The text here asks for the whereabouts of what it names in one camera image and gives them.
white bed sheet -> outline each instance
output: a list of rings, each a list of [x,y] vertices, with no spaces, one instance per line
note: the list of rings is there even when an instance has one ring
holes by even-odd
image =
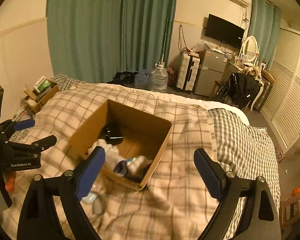
[[[139,91],[142,93],[152,94],[156,98],[163,100],[163,101],[169,101],[169,102],[175,102],[175,103],[181,103],[181,104],[187,104],[187,105],[199,105],[199,106],[202,106],[206,110],[215,109],[215,108],[223,108],[223,109],[226,109],[226,110],[231,111],[231,112],[235,113],[236,115],[238,115],[239,118],[241,119],[241,121],[245,125],[250,125],[247,116],[239,108],[234,107],[234,106],[229,106],[227,104],[223,104],[220,102],[185,98],[183,96],[177,96],[174,94],[166,94],[166,93],[152,92],[152,91],[135,89],[135,88],[127,88],[127,87],[123,87],[121,85],[114,85],[114,84],[102,84],[102,85],[104,85],[105,87],[110,87],[110,88],[115,88],[115,89],[122,88],[127,91],[129,91],[129,90],[130,91]]]

cardboard box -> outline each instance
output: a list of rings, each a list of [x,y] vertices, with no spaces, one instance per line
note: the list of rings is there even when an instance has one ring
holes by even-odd
[[[59,88],[57,84],[52,83],[52,89],[43,97],[41,98],[34,106],[31,106],[28,104],[28,106],[31,108],[31,110],[36,114],[41,110],[41,108],[48,102],[49,99],[53,98],[55,93],[59,92]]]
[[[68,156],[74,160],[86,159],[87,150],[99,139],[102,128],[112,123],[119,125],[123,135],[123,142],[116,145],[122,157],[144,155],[153,163],[140,183],[120,178],[105,166],[101,172],[126,187],[142,190],[167,146],[171,122],[108,99],[70,137],[66,148]]]

beige plaid bedspread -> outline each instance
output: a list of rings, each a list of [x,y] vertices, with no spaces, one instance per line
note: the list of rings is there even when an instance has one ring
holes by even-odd
[[[111,99],[168,119],[173,128],[162,160],[141,192],[135,192],[98,176],[95,189],[105,195],[106,214],[94,220],[90,205],[82,205],[100,237],[105,239],[197,239],[211,219],[218,203],[212,199],[197,172],[193,153],[203,147],[216,160],[216,143],[211,117],[199,106],[164,102],[141,91],[126,92],[80,84],[74,90],[57,93],[35,116],[36,125],[21,140],[31,143],[54,134],[56,146],[42,153],[42,167],[18,172],[13,205],[3,214],[4,230],[16,238],[25,194],[35,174],[59,176],[76,166],[63,150],[67,139],[103,101]],[[60,222],[73,238],[60,198],[55,197]]]

black monitor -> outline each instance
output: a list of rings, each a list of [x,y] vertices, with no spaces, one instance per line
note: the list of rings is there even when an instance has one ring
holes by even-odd
[[[240,49],[244,29],[222,18],[209,14],[205,36]]]

blue gripper pad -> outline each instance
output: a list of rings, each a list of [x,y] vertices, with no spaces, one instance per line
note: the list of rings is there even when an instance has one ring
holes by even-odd
[[[211,197],[219,202],[222,199],[222,183],[214,171],[214,163],[208,154],[202,149],[194,151],[194,165],[197,168],[203,182],[205,183]]]
[[[96,177],[105,163],[105,159],[105,150],[102,147],[97,146],[88,159],[83,161],[88,163],[85,163],[86,168],[83,170],[77,181],[77,191],[75,195],[79,201],[88,195]]]
[[[27,128],[33,127],[34,124],[35,124],[35,120],[34,119],[27,119],[27,120],[24,120],[24,121],[16,122],[13,128],[16,131],[21,131],[23,129],[27,129]]]

